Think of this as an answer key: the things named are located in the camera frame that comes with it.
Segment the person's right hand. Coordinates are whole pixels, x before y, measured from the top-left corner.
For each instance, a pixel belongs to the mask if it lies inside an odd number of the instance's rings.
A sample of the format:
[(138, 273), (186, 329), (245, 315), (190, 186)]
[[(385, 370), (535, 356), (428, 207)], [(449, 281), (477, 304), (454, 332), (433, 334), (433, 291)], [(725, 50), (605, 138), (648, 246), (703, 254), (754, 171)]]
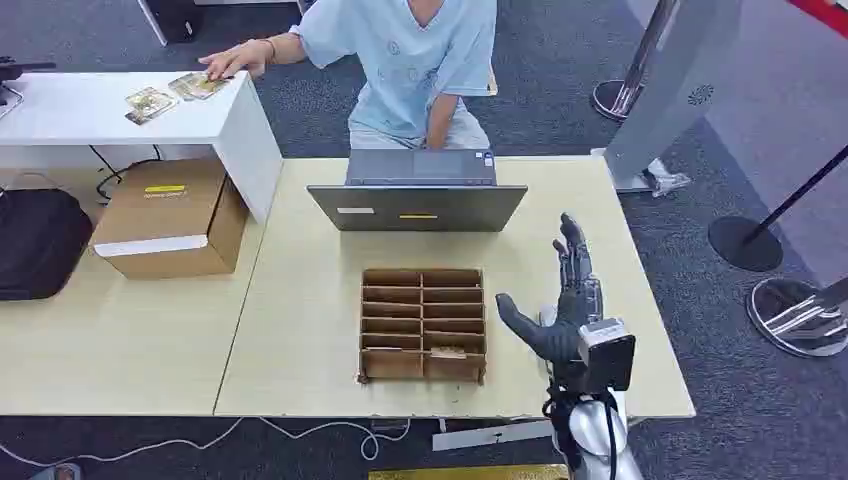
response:
[(210, 81), (229, 79), (239, 71), (251, 77), (262, 76), (273, 59), (274, 47), (267, 39), (250, 39), (228, 50), (200, 57), (198, 62), (205, 66)]

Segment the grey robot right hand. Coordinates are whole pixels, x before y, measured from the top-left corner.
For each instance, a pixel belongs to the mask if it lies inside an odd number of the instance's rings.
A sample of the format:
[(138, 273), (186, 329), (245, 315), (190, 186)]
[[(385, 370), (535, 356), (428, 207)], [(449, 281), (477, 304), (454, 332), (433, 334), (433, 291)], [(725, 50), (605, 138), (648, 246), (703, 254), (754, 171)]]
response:
[(565, 367), (579, 356), (581, 326), (603, 316), (601, 283), (593, 273), (592, 262), (581, 227), (568, 214), (560, 216), (563, 240), (552, 246), (559, 261), (560, 289), (554, 322), (538, 325), (519, 311), (507, 293), (495, 296), (502, 322), (537, 356), (554, 367)]

